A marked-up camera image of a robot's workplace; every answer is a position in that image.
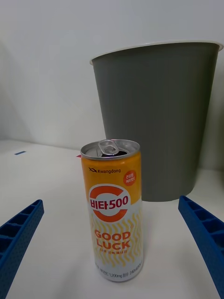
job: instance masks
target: red circle logo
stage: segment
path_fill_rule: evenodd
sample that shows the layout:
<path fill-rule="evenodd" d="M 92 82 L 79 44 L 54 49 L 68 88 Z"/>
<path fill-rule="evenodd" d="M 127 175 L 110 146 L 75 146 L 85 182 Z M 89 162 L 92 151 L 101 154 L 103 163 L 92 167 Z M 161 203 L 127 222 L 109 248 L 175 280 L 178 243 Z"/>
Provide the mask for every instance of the red circle logo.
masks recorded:
<path fill-rule="evenodd" d="M 100 220 L 116 222 L 127 213 L 131 199 L 128 191 L 121 186 L 99 184 L 90 189 L 89 204 Z"/>

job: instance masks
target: bin rim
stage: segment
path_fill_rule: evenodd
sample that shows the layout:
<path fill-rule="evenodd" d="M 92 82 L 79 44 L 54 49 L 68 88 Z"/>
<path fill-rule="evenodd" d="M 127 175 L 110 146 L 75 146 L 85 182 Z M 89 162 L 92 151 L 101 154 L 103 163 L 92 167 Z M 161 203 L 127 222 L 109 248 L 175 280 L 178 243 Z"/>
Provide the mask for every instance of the bin rim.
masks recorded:
<path fill-rule="evenodd" d="M 113 51 L 109 51 L 103 54 L 99 54 L 97 56 L 94 56 L 91 60 L 90 60 L 90 64 L 93 65 L 92 61 L 95 58 L 101 57 L 103 55 L 107 55 L 110 53 L 114 53 L 114 52 L 119 52 L 119 51 L 123 51 L 123 50 L 128 50 L 128 49 L 134 49 L 134 48 L 140 48 L 140 47 L 147 47 L 147 46 L 156 46 L 156 45 L 165 45 L 165 44 L 170 44 L 170 43 L 214 43 L 216 45 L 219 46 L 218 51 L 221 51 L 224 48 L 224 45 L 218 42 L 214 42 L 214 41 L 205 41 L 205 40 L 180 40 L 180 41 L 166 41 L 166 42 L 156 42 L 156 43 L 144 43 L 141 45 L 135 45 L 135 46 L 130 46 L 130 47 L 124 47 L 121 49 L 117 49 L 117 50 L 113 50 Z"/>

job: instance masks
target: can label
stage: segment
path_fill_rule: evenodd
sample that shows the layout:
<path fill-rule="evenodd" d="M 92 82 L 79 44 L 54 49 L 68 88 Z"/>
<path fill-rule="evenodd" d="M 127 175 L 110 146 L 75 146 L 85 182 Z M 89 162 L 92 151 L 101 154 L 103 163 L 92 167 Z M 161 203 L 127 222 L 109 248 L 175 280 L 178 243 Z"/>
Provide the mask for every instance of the can label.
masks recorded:
<path fill-rule="evenodd" d="M 143 264 L 140 153 L 82 164 L 96 266 L 109 280 L 131 279 Z"/>

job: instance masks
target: gray trash can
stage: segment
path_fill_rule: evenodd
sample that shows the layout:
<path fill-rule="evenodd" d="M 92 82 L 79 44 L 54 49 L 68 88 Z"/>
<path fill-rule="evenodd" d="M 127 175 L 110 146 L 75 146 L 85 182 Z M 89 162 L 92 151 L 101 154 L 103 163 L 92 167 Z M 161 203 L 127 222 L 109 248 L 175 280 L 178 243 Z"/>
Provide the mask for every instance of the gray trash can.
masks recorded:
<path fill-rule="evenodd" d="M 143 200 L 173 200 L 192 190 L 222 48 L 164 43 L 91 60 L 106 138 L 141 146 Z"/>

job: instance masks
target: yellow can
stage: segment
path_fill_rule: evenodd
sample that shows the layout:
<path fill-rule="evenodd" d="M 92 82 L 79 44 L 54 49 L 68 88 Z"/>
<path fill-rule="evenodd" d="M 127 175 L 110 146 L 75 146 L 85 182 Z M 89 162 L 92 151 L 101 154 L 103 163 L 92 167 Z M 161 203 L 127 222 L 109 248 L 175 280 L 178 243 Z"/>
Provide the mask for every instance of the yellow can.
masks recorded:
<path fill-rule="evenodd" d="M 129 280 L 143 265 L 140 146 L 103 140 L 81 155 L 95 264 L 109 280 Z"/>

